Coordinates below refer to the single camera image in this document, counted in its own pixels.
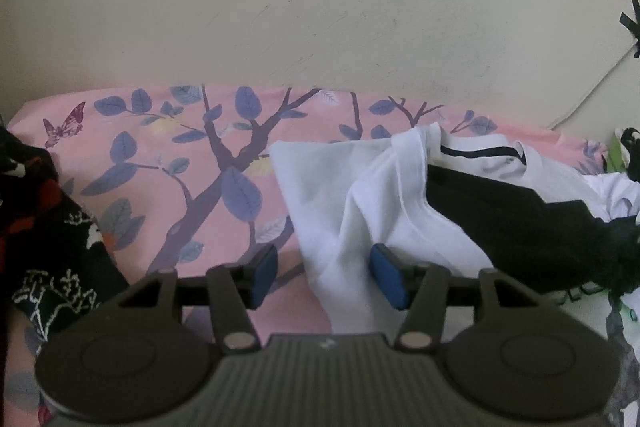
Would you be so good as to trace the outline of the white t-shirt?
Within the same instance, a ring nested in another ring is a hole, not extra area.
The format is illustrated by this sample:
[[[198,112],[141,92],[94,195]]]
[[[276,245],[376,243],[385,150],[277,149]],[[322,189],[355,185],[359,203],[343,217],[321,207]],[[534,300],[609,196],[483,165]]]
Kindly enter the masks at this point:
[[[332,332],[396,334],[402,315],[368,269],[377,243],[401,259],[435,262],[462,277],[490,267],[484,251],[427,204],[427,166],[447,162],[443,146],[471,152],[506,142],[500,134],[461,138],[431,124],[390,139],[270,146],[308,283]]]

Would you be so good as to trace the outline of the black patterned garment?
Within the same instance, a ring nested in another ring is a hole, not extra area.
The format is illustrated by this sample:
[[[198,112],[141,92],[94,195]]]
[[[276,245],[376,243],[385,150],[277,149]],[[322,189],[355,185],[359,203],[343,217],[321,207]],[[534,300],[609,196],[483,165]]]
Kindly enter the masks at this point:
[[[1,301],[46,343],[127,289],[93,217],[50,154],[1,130]]]

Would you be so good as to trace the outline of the pink floral bed sheet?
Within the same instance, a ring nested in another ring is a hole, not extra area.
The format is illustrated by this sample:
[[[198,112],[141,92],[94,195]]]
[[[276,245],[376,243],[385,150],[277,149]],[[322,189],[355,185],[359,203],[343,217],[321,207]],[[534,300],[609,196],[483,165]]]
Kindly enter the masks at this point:
[[[98,222],[119,270],[183,277],[273,244],[279,274],[253,313],[259,335],[325,334],[307,285],[268,146],[384,139],[418,124],[459,136],[505,135],[582,173],[602,169],[600,143],[433,102],[312,89],[183,86],[51,96],[10,120],[47,150],[62,189]]]

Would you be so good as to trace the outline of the white shirt black stripe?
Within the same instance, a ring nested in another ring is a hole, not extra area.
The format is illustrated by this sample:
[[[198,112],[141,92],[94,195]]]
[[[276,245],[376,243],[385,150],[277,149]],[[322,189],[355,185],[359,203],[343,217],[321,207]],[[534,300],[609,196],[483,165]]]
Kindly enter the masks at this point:
[[[420,129],[430,165],[534,190],[544,202],[581,200],[594,217],[611,219],[605,198],[585,176],[502,134],[460,138],[439,124]]]

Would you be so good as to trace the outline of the black tape cross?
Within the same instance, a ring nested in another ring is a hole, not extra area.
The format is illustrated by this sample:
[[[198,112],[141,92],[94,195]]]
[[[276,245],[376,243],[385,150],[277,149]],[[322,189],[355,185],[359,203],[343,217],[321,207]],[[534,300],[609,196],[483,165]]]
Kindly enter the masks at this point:
[[[634,16],[630,17],[626,13],[620,13],[620,23],[631,33],[636,40],[636,50],[634,57],[640,57],[640,2],[639,0],[631,0]]]

